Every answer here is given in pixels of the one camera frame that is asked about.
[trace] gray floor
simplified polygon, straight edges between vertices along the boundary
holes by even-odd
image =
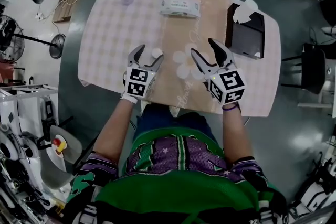
[[[312,26],[318,38],[328,39],[319,32],[324,21],[317,0],[255,0],[259,9],[279,24],[282,57],[296,55],[302,44],[309,41],[308,28]],[[119,95],[96,86],[83,87],[77,78],[80,41],[95,0],[79,0],[71,18],[66,46],[61,61],[59,80],[59,116],[73,115],[67,129],[87,145],[101,130],[115,107]],[[290,81],[283,74],[289,65],[282,65],[280,81]],[[329,139],[334,122],[320,109],[297,107],[300,90],[279,87],[272,111],[267,118],[251,118],[246,125],[255,156],[269,180],[288,198],[305,179],[311,160],[320,150],[322,141]],[[134,110],[132,119],[139,114]],[[222,121],[219,115],[206,114],[214,135],[221,142]],[[123,158],[131,145],[133,130],[125,142]]]

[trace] person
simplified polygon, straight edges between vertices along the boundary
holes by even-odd
[[[253,158],[238,103],[223,106],[224,151],[203,116],[174,118],[168,106],[148,104],[118,177],[136,102],[124,93],[101,130],[73,182],[65,223],[287,223],[286,200]]]

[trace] white glove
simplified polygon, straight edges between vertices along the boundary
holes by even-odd
[[[155,74],[153,71],[140,67],[127,67],[124,75],[125,94],[137,99],[144,99]]]
[[[120,97],[120,99],[126,99],[128,101],[130,101],[133,104],[136,104],[138,102],[137,98],[128,95],[127,93],[123,93],[122,96]]]

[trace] black chair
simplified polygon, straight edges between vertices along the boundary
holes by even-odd
[[[326,57],[323,50],[314,48],[313,50],[305,51],[300,56],[286,58],[282,61],[300,58],[301,63],[296,64],[296,66],[302,66],[301,85],[282,83],[281,86],[306,89],[312,93],[319,94],[325,83],[326,75]]]
[[[305,48],[305,51],[319,48],[320,50],[323,50],[326,56],[325,57],[326,59],[331,59],[331,60],[336,59],[336,42],[331,43],[331,44],[325,44],[325,45],[313,45],[313,44],[305,43],[303,47]]]

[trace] checkered tablecloth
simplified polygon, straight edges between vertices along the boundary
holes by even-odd
[[[78,78],[83,85],[124,91],[122,76],[128,54],[138,45],[146,44],[140,64],[153,62],[151,51],[161,48],[164,61],[156,75],[147,99],[156,103],[191,110],[221,113],[221,106],[206,92],[202,81],[195,78],[195,65],[190,58],[191,47],[208,55],[215,63],[207,39],[225,40],[226,11],[239,0],[201,0],[201,18],[173,18],[159,14],[161,0],[134,0],[123,6],[120,0],[96,0],[84,30],[78,63]],[[235,55],[236,64],[244,71],[247,89],[240,101],[244,116],[268,116],[277,90],[280,73],[280,34],[277,23],[265,18],[264,58],[253,60]],[[190,75],[182,80],[176,75],[181,65],[174,53],[185,54],[182,63]]]

